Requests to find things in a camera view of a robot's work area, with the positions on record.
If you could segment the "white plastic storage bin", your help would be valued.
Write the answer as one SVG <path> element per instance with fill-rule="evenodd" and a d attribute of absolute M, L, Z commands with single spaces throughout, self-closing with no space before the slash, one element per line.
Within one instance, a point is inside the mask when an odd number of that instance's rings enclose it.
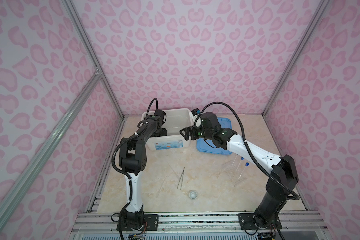
<path fill-rule="evenodd" d="M 187 108 L 164 110 L 167 115 L 163 128 L 167 130 L 166 136 L 149 138 L 146 146 L 151 151 L 186 148 L 190 140 L 186 141 L 180 130 L 194 124 L 193 115 Z"/>

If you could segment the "metal tweezers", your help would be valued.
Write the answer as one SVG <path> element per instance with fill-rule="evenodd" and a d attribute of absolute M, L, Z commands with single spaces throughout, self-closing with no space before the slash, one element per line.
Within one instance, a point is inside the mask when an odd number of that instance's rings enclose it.
<path fill-rule="evenodd" d="M 183 167 L 182 173 L 180 175 L 179 182 L 178 182 L 178 185 L 177 185 L 177 189 L 182 189 L 182 184 L 183 184 L 183 179 L 184 179 L 184 172 L 185 172 L 185 167 Z"/>

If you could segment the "small round glass dish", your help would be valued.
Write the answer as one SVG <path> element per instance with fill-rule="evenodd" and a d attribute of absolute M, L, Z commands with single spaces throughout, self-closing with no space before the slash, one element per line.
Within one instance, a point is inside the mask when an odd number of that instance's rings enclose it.
<path fill-rule="evenodd" d="M 189 192 L 189 198 L 191 200 L 196 200 L 198 198 L 198 193 L 196 191 L 190 191 Z"/>

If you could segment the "left rear corner post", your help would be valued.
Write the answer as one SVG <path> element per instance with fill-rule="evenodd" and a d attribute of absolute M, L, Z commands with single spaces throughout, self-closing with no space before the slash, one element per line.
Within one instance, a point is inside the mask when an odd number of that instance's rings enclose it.
<path fill-rule="evenodd" d="M 102 84 L 104 85 L 108 96 L 111 99 L 112 105 L 116 109 L 119 117 L 121 119 L 124 119 L 125 116 L 121 110 L 119 103 L 117 102 L 117 98 L 111 88 L 111 84 L 109 83 L 108 78 L 106 77 L 104 69 L 99 61 L 99 58 L 98 58 L 96 52 L 95 52 L 93 44 L 90 41 L 89 35 L 87 34 L 87 32 L 84 28 L 84 24 L 79 16 L 79 13 L 77 12 L 74 2 L 71 0 L 69 0 L 69 1 L 62 0 L 61 2 L 66 9 L 66 12 L 69 15 L 69 18 L 71 19 L 71 21 L 73 23 L 73 27 L 76 30 L 76 32 L 78 33 L 94 68 L 96 69 L 96 73 L 99 75 L 99 78 L 100 78 Z"/>

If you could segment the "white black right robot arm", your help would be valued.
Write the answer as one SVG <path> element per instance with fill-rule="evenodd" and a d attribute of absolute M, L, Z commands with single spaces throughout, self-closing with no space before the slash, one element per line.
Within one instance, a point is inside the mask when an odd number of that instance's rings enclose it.
<path fill-rule="evenodd" d="M 268 177 L 266 193 L 256 208 L 251 224 L 265 229 L 278 220 L 278 213 L 289 200 L 298 201 L 300 196 L 294 191 L 298 181 L 295 160 L 289 156 L 279 156 L 268 152 L 245 139 L 230 128 L 223 128 L 215 114 L 211 112 L 194 117 L 194 124 L 180 130 L 185 140 L 209 140 L 216 148 L 222 148 L 251 161 Z"/>

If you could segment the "aluminium corner frame post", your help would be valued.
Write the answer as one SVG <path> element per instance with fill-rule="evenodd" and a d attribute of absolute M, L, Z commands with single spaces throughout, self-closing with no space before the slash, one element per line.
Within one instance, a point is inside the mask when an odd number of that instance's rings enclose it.
<path fill-rule="evenodd" d="M 310 38 L 313 36 L 315 30 L 318 28 L 321 20 L 326 15 L 326 12 L 330 8 L 332 1 L 330 0 L 321 0 L 317 9 L 315 10 L 309 24 L 306 27 L 306 30 L 302 34 L 301 39 L 299 40 L 295 51 L 293 52 L 291 59 L 289 60 L 288 64 L 286 65 L 285 70 L 283 71 L 278 83 L 274 91 L 271 94 L 271 97 L 266 104 L 264 111 L 262 112 L 263 118 L 267 116 L 267 114 L 271 111 L 271 107 L 275 103 L 279 93 L 281 92 L 284 84 L 287 82 L 289 76 L 293 68 L 295 67 L 296 63 L 298 62 L 300 56 L 303 54 L 305 47 L 307 46 Z"/>

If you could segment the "blue plastic bin lid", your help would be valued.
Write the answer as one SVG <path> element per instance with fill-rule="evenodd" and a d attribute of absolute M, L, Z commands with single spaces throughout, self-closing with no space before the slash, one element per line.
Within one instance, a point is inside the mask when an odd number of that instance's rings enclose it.
<path fill-rule="evenodd" d="M 223 129 L 232 127 L 231 120 L 228 118 L 218 117 L 218 121 Z M 216 148 L 216 146 L 213 144 L 211 140 L 207 140 L 205 142 L 203 139 L 198 139 L 196 146 L 197 146 L 197 150 L 201 153 L 224 155 L 224 156 L 228 156 L 232 154 L 232 152 L 228 150 L 224 150 L 223 148 Z"/>

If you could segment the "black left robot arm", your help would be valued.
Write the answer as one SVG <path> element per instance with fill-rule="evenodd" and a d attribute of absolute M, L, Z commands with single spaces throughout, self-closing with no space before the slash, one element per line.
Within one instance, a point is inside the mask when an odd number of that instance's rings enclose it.
<path fill-rule="evenodd" d="M 139 122 L 136 132 L 128 138 L 123 138 L 119 147 L 119 173 L 126 178 L 127 202 L 120 211 L 119 222 L 140 227 L 144 224 L 144 204 L 141 197 L 141 182 L 139 174 L 147 165 L 146 143 L 152 137 L 166 136 L 163 128 L 167 118 L 163 110 L 155 110 L 146 114 Z"/>

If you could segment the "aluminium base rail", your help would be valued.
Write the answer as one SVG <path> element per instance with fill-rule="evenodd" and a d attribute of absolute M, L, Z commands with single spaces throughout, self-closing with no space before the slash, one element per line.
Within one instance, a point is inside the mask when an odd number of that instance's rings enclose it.
<path fill-rule="evenodd" d="M 317 211 L 283 211 L 278 221 L 261 229 L 250 212 L 149 213 L 126 240 L 330 240 L 332 236 Z"/>

